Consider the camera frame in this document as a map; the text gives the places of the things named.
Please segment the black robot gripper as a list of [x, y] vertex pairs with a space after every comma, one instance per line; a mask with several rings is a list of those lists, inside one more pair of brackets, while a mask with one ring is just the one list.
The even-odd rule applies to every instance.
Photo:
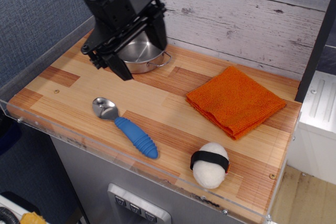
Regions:
[[109, 68], [123, 81], [132, 80], [133, 76], [116, 54], [99, 54], [104, 44], [103, 53], [117, 53], [138, 34], [145, 32], [150, 43], [164, 51], [167, 46], [164, 23], [164, 3], [160, 0], [84, 0], [95, 17], [93, 32], [81, 48], [85, 55], [90, 54], [90, 61], [97, 68]]

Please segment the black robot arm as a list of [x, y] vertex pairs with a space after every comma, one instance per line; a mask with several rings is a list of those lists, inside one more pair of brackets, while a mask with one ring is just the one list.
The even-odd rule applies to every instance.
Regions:
[[124, 81], [133, 78], [121, 51], [138, 34], [145, 32], [149, 41], [164, 50], [167, 46], [164, 13], [160, 0], [84, 0], [95, 18], [92, 33], [81, 47], [97, 68], [110, 68]]

